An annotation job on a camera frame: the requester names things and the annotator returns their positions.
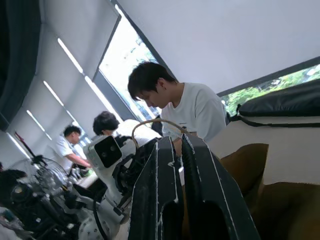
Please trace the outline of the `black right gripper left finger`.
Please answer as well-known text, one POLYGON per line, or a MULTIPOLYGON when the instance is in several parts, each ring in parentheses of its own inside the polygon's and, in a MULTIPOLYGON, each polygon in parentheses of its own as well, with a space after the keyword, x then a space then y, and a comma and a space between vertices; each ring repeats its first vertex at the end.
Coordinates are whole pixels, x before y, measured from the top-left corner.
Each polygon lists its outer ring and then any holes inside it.
POLYGON ((171 138, 160 139, 133 188, 127 240, 182 240, 179 167, 171 138))

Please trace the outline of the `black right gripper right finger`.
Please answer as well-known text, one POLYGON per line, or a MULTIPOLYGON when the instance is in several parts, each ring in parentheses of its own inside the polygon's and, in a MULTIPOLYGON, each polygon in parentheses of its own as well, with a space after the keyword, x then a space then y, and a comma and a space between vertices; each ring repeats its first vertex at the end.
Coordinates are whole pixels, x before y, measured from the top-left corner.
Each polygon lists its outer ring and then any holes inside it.
POLYGON ((184 189, 192 240, 261 240, 240 188, 200 138, 183 134, 184 189))

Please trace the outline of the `person with bushy dark hair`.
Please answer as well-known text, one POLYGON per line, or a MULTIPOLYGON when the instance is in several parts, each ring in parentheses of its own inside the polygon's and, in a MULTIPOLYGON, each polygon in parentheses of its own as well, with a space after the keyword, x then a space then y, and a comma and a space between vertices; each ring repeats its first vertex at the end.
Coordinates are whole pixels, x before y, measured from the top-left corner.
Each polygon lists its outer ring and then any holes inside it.
MULTIPOLYGON (((103 111, 93 120, 93 131, 97 136, 125 136, 131 137, 133 129, 139 124, 137 120, 127 119, 119 122, 116 116, 109 112, 103 111)), ((159 140, 161 135, 146 125, 139 126, 134 131, 134 139, 139 147, 151 142, 159 140)))

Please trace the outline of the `person in white shirt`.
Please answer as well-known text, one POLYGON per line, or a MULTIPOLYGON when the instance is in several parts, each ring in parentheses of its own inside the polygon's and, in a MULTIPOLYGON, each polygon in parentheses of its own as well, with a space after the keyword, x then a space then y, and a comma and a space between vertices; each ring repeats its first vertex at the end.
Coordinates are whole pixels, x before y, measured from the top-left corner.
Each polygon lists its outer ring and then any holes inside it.
POLYGON ((81 136, 81 129, 75 125, 69 125, 64 129, 63 136, 59 136, 54 146, 56 162, 59 163, 67 174, 72 171, 73 165, 89 169, 92 166, 82 158, 74 148, 81 136))

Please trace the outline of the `person in white t-shirt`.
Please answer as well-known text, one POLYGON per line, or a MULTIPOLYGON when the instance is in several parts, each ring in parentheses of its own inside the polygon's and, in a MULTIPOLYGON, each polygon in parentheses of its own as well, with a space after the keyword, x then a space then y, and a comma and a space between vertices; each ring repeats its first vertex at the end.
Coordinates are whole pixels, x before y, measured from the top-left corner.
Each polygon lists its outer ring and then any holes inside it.
POLYGON ((207 143, 227 126, 222 100, 210 87, 179 82, 158 63, 143 62, 135 67, 128 77, 127 88, 133 100, 161 109, 162 135, 171 137, 179 156, 182 134, 172 123, 207 143))

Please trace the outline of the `black padded cover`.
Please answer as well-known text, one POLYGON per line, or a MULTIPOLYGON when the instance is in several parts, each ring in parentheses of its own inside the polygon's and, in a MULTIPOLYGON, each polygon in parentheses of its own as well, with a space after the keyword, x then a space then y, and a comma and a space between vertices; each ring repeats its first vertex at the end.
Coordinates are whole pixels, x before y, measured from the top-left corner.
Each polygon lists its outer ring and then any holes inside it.
POLYGON ((251 127, 320 128, 320 122, 259 123, 248 117, 320 117, 320 78, 273 91, 238 104, 229 122, 242 121, 251 127))

